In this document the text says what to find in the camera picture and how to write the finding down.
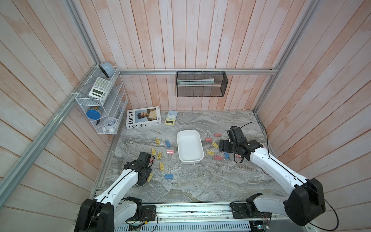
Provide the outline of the white plastic storage box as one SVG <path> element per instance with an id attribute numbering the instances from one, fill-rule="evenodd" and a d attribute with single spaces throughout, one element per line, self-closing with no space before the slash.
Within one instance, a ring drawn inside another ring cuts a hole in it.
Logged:
<path id="1" fill-rule="evenodd" d="M 182 130 L 177 134 L 178 156 L 183 164 L 196 164 L 203 160 L 201 137 L 196 130 Z"/>

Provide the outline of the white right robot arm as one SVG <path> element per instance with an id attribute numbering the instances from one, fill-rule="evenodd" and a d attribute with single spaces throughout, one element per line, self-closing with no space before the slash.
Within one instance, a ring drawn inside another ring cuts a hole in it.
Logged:
<path id="1" fill-rule="evenodd" d="M 220 140 L 219 151 L 248 160 L 269 174 L 287 192 L 287 198 L 264 197 L 261 193 L 246 199 L 245 204 L 231 203 L 233 217 L 257 218 L 267 213 L 289 217 L 298 226 L 305 226 L 326 211 L 322 184 L 297 174 L 256 140 L 248 141 L 240 127 L 227 131 L 228 139 Z"/>

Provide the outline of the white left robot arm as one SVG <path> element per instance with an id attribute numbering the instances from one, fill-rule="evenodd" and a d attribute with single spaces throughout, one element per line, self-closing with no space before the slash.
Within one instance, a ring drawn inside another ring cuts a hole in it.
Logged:
<path id="1" fill-rule="evenodd" d="M 149 221 L 153 213 L 143 209 L 142 200 L 125 195 L 132 187 L 141 187 L 147 182 L 154 159 L 153 155 L 141 152 L 138 159 L 127 162 L 108 189 L 81 204 L 74 231 L 113 232 L 128 221 L 142 224 Z"/>

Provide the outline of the LOEWE white book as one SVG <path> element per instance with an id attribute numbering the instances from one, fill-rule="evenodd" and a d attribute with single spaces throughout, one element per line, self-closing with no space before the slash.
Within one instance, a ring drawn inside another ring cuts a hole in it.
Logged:
<path id="1" fill-rule="evenodd" d="M 126 128 L 144 128 L 161 124 L 160 108 L 147 107 L 127 111 Z"/>

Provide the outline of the yellow blue small calculator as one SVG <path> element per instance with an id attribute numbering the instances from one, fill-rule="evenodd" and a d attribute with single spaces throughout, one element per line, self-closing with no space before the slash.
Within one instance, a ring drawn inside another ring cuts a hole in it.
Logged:
<path id="1" fill-rule="evenodd" d="M 177 118 L 177 115 L 178 115 L 178 112 L 177 111 L 169 110 L 168 111 L 168 114 L 166 116 L 166 119 L 165 119 L 164 124 L 165 125 L 168 125 L 168 126 L 174 126 L 175 125 L 176 118 Z"/>

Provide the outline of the green white item in basket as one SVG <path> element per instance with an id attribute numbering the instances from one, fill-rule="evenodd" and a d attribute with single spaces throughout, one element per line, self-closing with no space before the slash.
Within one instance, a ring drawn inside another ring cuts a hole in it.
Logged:
<path id="1" fill-rule="evenodd" d="M 181 86 L 193 86 L 193 85 L 213 85 L 215 84 L 214 78 L 207 79 L 177 79 L 177 84 Z"/>

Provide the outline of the white desk calculator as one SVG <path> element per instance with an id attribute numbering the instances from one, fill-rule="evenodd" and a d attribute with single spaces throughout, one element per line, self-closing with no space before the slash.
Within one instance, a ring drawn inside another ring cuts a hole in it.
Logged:
<path id="1" fill-rule="evenodd" d="M 92 98 L 105 101 L 112 87 L 113 83 L 111 81 L 102 77 L 98 77 L 88 95 Z"/>

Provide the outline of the light blue round clock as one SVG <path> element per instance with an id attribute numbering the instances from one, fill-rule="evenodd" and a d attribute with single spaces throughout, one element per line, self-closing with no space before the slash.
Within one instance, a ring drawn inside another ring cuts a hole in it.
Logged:
<path id="1" fill-rule="evenodd" d="M 109 62 L 103 62 L 99 65 L 101 72 L 106 76 L 106 78 L 110 79 L 114 76 L 115 68 Z"/>

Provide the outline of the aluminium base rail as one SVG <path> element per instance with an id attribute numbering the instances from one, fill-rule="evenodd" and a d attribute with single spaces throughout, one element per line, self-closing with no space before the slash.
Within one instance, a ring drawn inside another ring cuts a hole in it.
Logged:
<path id="1" fill-rule="evenodd" d="M 245 214 L 243 203 L 139 204 L 133 200 L 110 204 L 94 202 L 78 216 L 76 232 L 315 232 L 288 217 Z"/>

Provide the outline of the black mesh wall basket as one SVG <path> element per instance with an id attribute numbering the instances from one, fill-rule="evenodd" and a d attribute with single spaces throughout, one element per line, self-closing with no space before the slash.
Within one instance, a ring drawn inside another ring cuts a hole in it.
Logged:
<path id="1" fill-rule="evenodd" d="M 181 86 L 177 84 L 177 79 L 207 79 L 214 78 L 215 84 L 213 85 L 193 85 L 193 86 Z M 225 95 L 228 86 L 228 77 L 225 72 L 177 72 L 176 73 L 176 88 L 177 97 L 223 97 Z"/>

